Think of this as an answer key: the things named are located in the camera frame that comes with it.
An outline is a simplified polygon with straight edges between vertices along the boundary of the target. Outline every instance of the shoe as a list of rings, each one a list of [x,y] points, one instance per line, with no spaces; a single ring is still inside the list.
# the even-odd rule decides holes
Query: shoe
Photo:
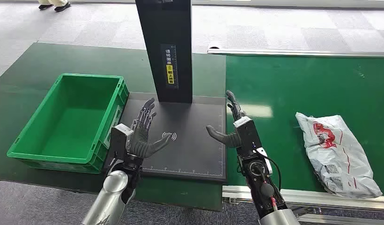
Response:
[[[50,7],[52,7],[53,5],[51,4],[51,5],[40,5],[39,6],[39,9],[40,10],[45,10],[45,9],[47,9],[47,8],[50,8]]]
[[[71,7],[71,3],[70,2],[67,2],[64,6],[58,6],[54,9],[54,11],[56,12],[61,12],[61,11],[64,11],[65,9]]]

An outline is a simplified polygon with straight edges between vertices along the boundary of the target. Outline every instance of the barcode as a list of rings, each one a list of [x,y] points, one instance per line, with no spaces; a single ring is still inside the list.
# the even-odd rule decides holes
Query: barcode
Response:
[[[330,177],[330,180],[332,180],[335,185],[337,185],[338,187],[341,188],[341,190],[343,190],[341,177]]]
[[[335,165],[325,165],[328,173],[339,173]]]

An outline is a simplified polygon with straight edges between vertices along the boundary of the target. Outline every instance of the black vertical post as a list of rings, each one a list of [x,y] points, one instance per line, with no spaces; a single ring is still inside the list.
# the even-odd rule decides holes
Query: black vertical post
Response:
[[[192,102],[191,0],[135,0],[161,102]]]

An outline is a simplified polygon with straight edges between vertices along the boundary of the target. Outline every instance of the green storage bin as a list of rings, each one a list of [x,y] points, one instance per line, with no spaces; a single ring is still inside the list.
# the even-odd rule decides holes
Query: green storage bin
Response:
[[[61,74],[7,156],[38,169],[100,173],[128,94],[121,76]]]

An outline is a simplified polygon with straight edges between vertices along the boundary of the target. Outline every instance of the yellow label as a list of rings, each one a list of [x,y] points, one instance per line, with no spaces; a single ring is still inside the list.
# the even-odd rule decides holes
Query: yellow label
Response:
[[[174,84],[173,65],[166,65],[166,70],[167,70],[167,82],[169,84]]]

